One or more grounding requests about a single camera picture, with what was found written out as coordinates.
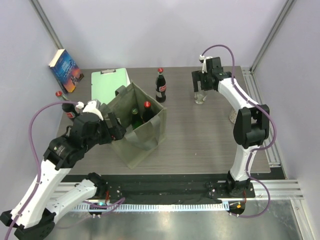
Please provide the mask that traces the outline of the green glass bottle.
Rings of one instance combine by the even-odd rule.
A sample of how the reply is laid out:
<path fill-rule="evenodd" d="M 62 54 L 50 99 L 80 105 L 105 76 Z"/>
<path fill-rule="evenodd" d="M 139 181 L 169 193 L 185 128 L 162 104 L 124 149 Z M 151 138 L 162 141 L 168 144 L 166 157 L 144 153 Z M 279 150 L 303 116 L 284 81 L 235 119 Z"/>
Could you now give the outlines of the green glass bottle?
<path fill-rule="evenodd" d="M 144 122 L 137 108 L 133 108 L 131 110 L 131 114 L 132 129 L 135 130 L 136 128 L 140 127 Z"/>

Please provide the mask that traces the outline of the tall cola bottle red cap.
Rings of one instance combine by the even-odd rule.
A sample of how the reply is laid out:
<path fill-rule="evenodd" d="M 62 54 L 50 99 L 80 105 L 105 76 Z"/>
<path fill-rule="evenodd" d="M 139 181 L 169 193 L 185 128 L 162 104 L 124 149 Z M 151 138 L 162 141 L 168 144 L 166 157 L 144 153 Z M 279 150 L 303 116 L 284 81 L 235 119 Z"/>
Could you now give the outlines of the tall cola bottle red cap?
<path fill-rule="evenodd" d="M 151 120 L 156 114 L 151 108 L 151 103 L 149 101 L 145 101 L 144 104 L 144 111 L 142 114 L 142 120 L 144 123 L 147 123 L 149 120 Z"/>

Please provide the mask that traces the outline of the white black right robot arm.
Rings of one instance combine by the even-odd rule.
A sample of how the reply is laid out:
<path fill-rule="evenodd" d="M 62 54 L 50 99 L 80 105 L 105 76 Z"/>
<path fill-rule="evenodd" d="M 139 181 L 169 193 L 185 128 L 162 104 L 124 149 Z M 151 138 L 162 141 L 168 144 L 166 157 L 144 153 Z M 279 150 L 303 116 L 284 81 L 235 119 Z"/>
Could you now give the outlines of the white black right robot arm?
<path fill-rule="evenodd" d="M 231 72 L 191 73 L 193 90 L 215 90 L 223 95 L 237 111 L 233 138 L 237 144 L 235 159 L 227 173 L 225 192 L 233 198 L 241 197 L 251 187 L 251 167 L 257 151 L 263 148 L 270 133 L 270 109 L 260 105 L 240 87 Z"/>

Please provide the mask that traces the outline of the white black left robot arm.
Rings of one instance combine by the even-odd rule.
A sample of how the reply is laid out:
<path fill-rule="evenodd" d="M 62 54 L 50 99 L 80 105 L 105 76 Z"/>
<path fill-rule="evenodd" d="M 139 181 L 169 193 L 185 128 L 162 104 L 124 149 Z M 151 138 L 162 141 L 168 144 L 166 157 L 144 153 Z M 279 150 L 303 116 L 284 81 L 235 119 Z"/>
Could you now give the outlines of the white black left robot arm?
<path fill-rule="evenodd" d="M 58 221 L 79 203 L 102 199 L 108 184 L 99 174 L 89 173 L 77 186 L 55 200 L 51 197 L 75 164 L 95 145 L 121 140 L 126 129 L 113 112 L 108 113 L 111 125 L 94 113 L 83 113 L 60 137 L 53 139 L 44 153 L 40 173 L 19 204 L 0 215 L 1 222 L 15 228 L 19 240 L 43 240 Z"/>

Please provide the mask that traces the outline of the olive green canvas bag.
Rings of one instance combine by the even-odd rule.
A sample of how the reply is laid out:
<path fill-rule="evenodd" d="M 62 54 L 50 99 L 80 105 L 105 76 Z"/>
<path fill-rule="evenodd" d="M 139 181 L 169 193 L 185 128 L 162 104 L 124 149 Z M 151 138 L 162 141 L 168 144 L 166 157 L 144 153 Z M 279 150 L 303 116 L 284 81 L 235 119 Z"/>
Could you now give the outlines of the olive green canvas bag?
<path fill-rule="evenodd" d="M 109 113 L 114 113 L 126 133 L 120 140 L 111 143 L 111 148 L 127 165 L 136 168 L 150 155 L 166 138 L 167 108 L 157 102 L 152 96 L 132 82 L 128 86 L 121 86 L 116 96 L 109 103 L 100 107 L 102 116 L 110 123 Z M 144 103 L 149 102 L 154 116 L 134 128 L 132 125 L 133 109 L 138 110 L 140 116 L 145 112 Z"/>

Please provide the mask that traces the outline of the clear glass bottle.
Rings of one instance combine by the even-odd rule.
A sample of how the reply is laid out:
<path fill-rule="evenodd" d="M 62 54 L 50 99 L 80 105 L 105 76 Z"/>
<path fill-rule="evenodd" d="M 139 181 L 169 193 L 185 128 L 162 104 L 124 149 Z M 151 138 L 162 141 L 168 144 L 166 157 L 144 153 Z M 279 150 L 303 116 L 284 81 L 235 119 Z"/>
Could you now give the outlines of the clear glass bottle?
<path fill-rule="evenodd" d="M 198 105 L 202 105 L 207 98 L 207 92 L 204 90 L 199 90 L 194 93 L 194 102 Z"/>

